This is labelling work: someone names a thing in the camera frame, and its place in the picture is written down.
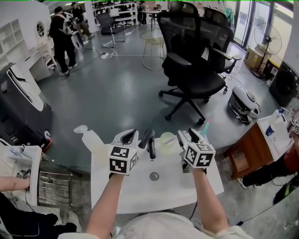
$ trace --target black and white marker cube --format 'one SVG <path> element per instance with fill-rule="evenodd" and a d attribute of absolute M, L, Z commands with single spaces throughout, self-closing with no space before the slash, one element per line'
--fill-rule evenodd
<path fill-rule="evenodd" d="M 193 168 L 207 168 L 215 154 L 216 151 L 211 144 L 188 143 L 184 159 Z"/>
<path fill-rule="evenodd" d="M 299 124 L 295 124 L 294 128 L 293 128 L 293 131 L 299 135 Z"/>
<path fill-rule="evenodd" d="M 110 172 L 129 175 L 137 162 L 137 149 L 110 145 L 108 156 Z"/>

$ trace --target gray floor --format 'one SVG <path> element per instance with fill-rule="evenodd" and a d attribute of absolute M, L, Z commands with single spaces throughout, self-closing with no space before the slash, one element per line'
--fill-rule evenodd
<path fill-rule="evenodd" d="M 141 26 L 127 36 L 125 43 L 117 43 L 115 50 L 119 55 L 142 55 L 144 40 L 140 34 L 149 29 Z M 86 48 L 97 49 L 100 53 L 111 50 L 103 49 L 101 45 L 107 37 L 96 34 Z M 234 45 L 230 46 L 230 54 L 241 53 Z M 94 59 L 98 53 L 94 50 L 84 50 L 78 53 L 78 67 Z M 81 124 L 94 130 L 105 143 L 110 143 L 114 136 L 126 129 L 135 128 L 140 135 L 152 128 L 156 137 L 163 132 L 176 134 L 178 129 L 196 129 L 198 115 L 188 105 L 184 105 L 173 115 L 171 122 L 164 116 L 175 106 L 179 99 L 165 96 L 158 97 L 158 91 L 170 89 L 167 86 L 167 77 L 164 75 L 161 61 L 154 58 L 156 70 L 149 71 L 142 65 L 140 56 L 114 56 L 110 59 L 100 58 L 92 61 L 82 70 L 72 73 L 69 78 L 61 81 L 59 76 L 53 75 L 42 80 L 39 85 L 47 101 L 53 109 L 52 137 L 53 145 L 47 154 L 64 165 L 71 166 L 86 172 L 90 171 L 91 154 L 81 141 L 82 135 L 75 134 L 73 129 Z M 240 82 L 257 98 L 261 106 L 260 117 L 265 117 L 278 108 L 278 104 L 269 93 L 268 87 L 259 79 L 253 78 L 249 70 L 240 61 L 226 82 L 228 92 L 222 91 L 213 95 L 208 104 L 197 100 L 206 118 L 211 121 L 207 137 L 213 146 L 221 151 L 225 146 L 237 141 L 250 127 L 245 126 L 227 107 L 232 88 Z M 224 206 L 231 225 L 240 220 L 246 220 L 271 206 L 275 193 L 280 189 L 268 183 L 258 189 L 244 190 L 237 181 L 231 181 L 231 166 L 228 159 L 217 157 L 217 165 L 224 185 L 224 193 L 219 199 Z M 287 182 L 288 178 L 277 179 L 276 183 Z M 262 215 L 245 222 L 242 228 L 253 238 L 293 238 L 297 227 L 288 226 L 298 218 L 299 206 L 297 203 L 299 191 L 293 192 L 283 202 L 269 209 Z M 85 210 L 78 212 L 81 223 L 85 226 L 90 212 L 89 203 Z M 194 205 L 176 209 L 177 212 L 190 216 Z M 118 222 L 126 222 L 131 215 L 118 216 Z"/>

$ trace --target white sink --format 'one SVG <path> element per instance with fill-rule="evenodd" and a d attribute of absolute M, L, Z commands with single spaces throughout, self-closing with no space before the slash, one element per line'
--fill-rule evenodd
<path fill-rule="evenodd" d="M 180 153 L 183 151 L 176 140 L 171 152 L 159 152 L 160 139 L 155 140 L 156 159 L 151 160 L 146 149 L 138 149 L 139 161 L 129 176 L 125 176 L 117 214 L 159 211 L 196 202 L 196 191 L 191 173 L 183 173 Z M 95 206 L 109 176 L 109 170 L 92 155 L 91 200 Z M 152 181 L 150 174 L 157 172 L 159 179 Z M 216 194 L 223 186 L 215 163 L 207 169 L 207 176 Z"/>

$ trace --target soap dispenser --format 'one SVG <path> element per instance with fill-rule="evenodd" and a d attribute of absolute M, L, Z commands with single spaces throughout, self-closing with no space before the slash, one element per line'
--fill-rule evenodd
<path fill-rule="evenodd" d="M 108 148 L 105 146 L 100 137 L 93 131 L 87 130 L 86 125 L 80 125 L 74 129 L 77 134 L 83 134 L 82 141 L 85 146 L 94 154 L 102 163 L 108 164 L 107 152 Z"/>

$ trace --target standing fan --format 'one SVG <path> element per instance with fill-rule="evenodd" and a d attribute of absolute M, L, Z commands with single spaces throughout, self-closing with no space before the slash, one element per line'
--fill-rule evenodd
<path fill-rule="evenodd" d="M 259 73 L 259 70 L 266 54 L 271 56 L 278 54 L 282 47 L 282 40 L 276 28 L 266 22 L 262 22 L 256 26 L 254 39 L 259 49 L 263 52 L 263 58 L 258 68 L 251 69 L 250 72 L 257 78 L 262 79 L 263 76 Z"/>

